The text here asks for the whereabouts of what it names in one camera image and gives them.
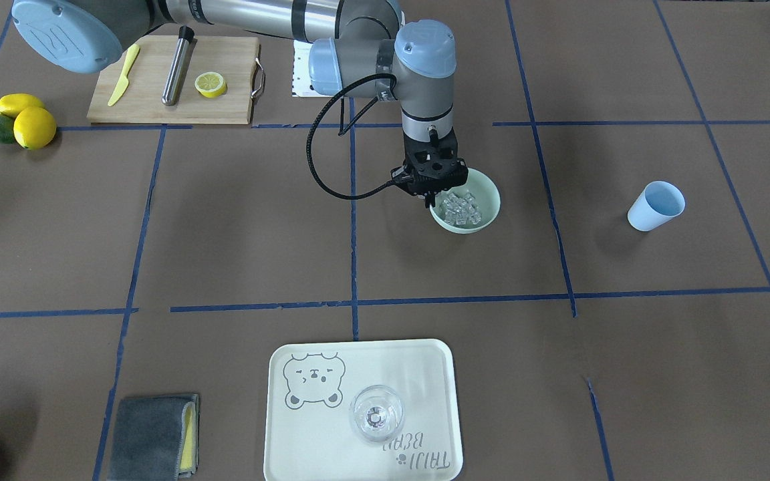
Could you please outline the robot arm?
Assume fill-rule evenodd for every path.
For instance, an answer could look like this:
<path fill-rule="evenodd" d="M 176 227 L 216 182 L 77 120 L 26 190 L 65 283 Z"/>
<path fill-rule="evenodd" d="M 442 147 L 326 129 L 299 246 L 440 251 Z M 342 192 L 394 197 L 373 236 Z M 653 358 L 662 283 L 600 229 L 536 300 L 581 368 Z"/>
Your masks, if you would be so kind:
<path fill-rule="evenodd" d="M 404 161 L 387 186 L 436 205 L 465 185 L 453 131 L 457 45 L 436 19 L 407 22 L 397 1 L 15 1 L 10 13 L 25 42 L 52 64 L 97 73 L 162 25 L 238 27 L 257 35 L 308 43 L 309 84 L 329 101 L 313 121 L 305 155 L 326 113 L 344 98 L 397 102 Z"/>

